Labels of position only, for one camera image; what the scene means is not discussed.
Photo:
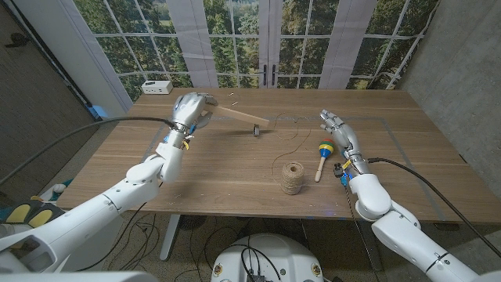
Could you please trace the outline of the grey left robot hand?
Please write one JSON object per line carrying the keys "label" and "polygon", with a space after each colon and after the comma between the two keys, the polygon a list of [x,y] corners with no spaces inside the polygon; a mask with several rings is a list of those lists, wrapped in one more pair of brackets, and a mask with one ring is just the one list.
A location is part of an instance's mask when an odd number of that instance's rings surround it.
{"label": "grey left robot hand", "polygon": [[212,116],[209,110],[204,109],[206,105],[217,106],[218,102],[207,93],[190,92],[180,96],[175,101],[171,121],[178,131],[188,131],[193,125],[203,128]]}

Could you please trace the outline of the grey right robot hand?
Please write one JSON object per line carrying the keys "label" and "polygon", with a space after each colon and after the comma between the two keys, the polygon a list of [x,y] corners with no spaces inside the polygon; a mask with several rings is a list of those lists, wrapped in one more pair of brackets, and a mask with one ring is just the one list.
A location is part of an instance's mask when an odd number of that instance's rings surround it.
{"label": "grey right robot hand", "polygon": [[319,116],[323,119],[320,127],[332,135],[344,159],[351,162],[352,173],[354,175],[369,174],[368,162],[362,155],[359,141],[351,126],[328,110],[322,110]]}

